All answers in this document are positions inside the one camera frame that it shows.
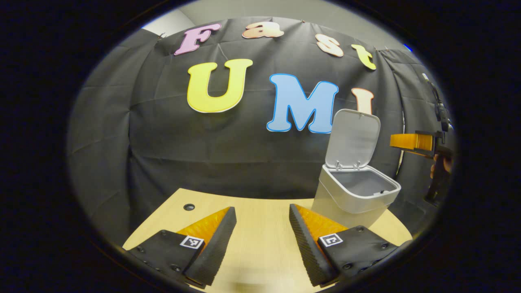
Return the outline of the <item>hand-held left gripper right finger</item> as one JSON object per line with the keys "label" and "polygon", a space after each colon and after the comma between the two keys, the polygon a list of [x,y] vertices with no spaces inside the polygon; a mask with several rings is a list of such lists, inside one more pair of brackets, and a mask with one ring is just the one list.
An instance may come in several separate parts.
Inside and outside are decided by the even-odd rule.
{"label": "hand-held left gripper right finger", "polygon": [[289,222],[314,287],[367,276],[412,239],[403,223],[387,210],[374,218],[346,214],[333,219],[292,203]]}

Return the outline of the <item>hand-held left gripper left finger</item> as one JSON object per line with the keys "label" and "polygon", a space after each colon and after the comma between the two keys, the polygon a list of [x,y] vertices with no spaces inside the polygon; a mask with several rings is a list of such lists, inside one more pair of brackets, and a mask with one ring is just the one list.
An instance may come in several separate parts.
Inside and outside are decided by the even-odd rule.
{"label": "hand-held left gripper left finger", "polygon": [[159,230],[129,253],[167,278],[204,289],[214,282],[236,223],[230,206],[177,232]]}

